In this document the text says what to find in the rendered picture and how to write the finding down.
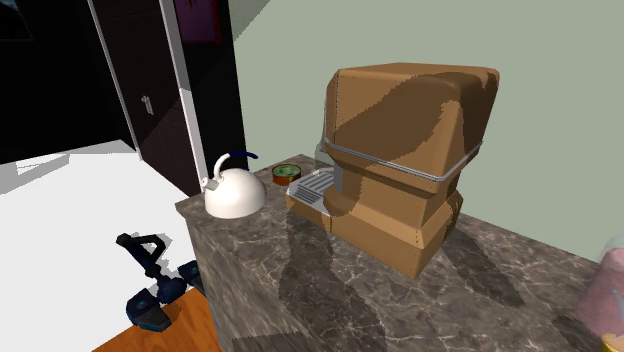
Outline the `small orange green-topped can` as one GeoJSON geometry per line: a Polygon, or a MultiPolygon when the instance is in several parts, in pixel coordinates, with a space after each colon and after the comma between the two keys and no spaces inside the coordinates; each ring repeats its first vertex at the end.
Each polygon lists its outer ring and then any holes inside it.
{"type": "Polygon", "coordinates": [[[279,164],[272,168],[272,180],[275,184],[287,186],[301,177],[301,168],[295,164],[279,164]]]}

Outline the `brown coffee machine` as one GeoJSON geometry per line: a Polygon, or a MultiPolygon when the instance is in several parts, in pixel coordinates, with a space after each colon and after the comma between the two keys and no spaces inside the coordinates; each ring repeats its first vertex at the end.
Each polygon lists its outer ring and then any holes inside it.
{"type": "Polygon", "coordinates": [[[494,68],[387,63],[329,81],[322,143],[334,166],[290,184],[287,208],[409,278],[454,228],[462,169],[500,85],[494,68]]]}

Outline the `orange wooden furniture top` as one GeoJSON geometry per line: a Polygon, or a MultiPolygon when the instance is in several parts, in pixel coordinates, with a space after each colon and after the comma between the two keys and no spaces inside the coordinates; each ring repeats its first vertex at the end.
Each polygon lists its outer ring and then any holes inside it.
{"type": "Polygon", "coordinates": [[[172,321],[164,332],[132,326],[93,352],[222,352],[209,303],[196,288],[163,310],[172,321]]]}

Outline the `pink blurred object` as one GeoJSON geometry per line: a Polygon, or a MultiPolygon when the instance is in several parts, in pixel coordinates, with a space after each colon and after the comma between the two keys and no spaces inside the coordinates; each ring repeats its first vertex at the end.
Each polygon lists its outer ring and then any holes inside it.
{"type": "Polygon", "coordinates": [[[576,315],[600,338],[605,352],[624,352],[624,235],[607,242],[576,315]]]}

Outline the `dark door with white frame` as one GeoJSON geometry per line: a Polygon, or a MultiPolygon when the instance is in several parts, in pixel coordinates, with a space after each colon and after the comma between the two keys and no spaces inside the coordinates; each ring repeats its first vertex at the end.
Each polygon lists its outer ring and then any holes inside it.
{"type": "Polygon", "coordinates": [[[88,0],[133,143],[188,196],[200,192],[159,0],[88,0]]]}

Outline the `dark red wall picture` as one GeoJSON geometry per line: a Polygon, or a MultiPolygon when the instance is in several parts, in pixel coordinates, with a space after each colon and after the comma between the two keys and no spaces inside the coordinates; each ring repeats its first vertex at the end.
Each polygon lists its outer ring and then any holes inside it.
{"type": "Polygon", "coordinates": [[[174,6],[183,43],[221,43],[216,0],[174,0],[174,6]]]}

